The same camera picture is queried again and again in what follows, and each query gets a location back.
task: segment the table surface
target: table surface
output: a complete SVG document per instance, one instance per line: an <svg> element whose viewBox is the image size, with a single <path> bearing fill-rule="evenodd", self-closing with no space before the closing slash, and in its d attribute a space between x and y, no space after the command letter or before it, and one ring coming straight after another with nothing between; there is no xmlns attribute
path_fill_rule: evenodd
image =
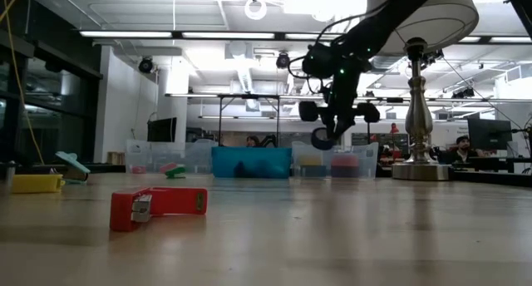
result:
<svg viewBox="0 0 532 286"><path fill-rule="evenodd" d="M111 193L209 189L206 216L108 229ZM92 175L0 202L2 285L531 285L532 192L463 182Z"/></svg>

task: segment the lamp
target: lamp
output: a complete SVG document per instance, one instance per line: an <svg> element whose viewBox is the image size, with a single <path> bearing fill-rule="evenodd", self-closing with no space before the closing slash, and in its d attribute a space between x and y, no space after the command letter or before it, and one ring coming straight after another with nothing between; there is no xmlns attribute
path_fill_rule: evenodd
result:
<svg viewBox="0 0 532 286"><path fill-rule="evenodd" d="M367 10L386 0L367 0ZM473 0L428 0L388 38L380 54L408 55L412 77L408 81L411 101L406 131L413 139L410 158L392 167L392 177L402 180L448 180L449 167L438 165L428 154L432 117L425 100L425 78L421 64L426 56L458 43L475 29L479 14Z"/></svg>

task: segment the ceiling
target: ceiling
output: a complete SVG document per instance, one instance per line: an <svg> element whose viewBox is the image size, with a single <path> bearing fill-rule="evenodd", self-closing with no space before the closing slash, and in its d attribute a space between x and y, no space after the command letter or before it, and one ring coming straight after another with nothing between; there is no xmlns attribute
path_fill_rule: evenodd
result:
<svg viewBox="0 0 532 286"><path fill-rule="evenodd" d="M283 12L283 0L268 0L266 16L252 20L244 13L248 0L37 0L64 17L75 27L84 30L215 30L215 31L268 31L317 32L325 22L311 15ZM473 35L525 36L526 32L514 9L502 0L475 4L480 22ZM141 48L181 48L194 70L190 75L192 87L228 86L238 80L235 69L225 65L225 41L186 40L122 40L112 43L119 55L131 63L139 61ZM306 42L250 42L253 48L286 51L290 57L306 52ZM460 87L463 78L473 78L475 87L483 95L493 93L493 77L519 63L532 61L532 46L454 45L444 49L446 60L438 61L423 72L427 79L428 96L439 96L448 86ZM170 57L155 57L162 66ZM275 57L263 57L251 68L254 81L288 81L288 72L278 70ZM376 96L408 96L407 62L398 62L386 75L365 75L366 85L360 91L374 91ZM305 81L296 80L295 90L305 92Z"/></svg>

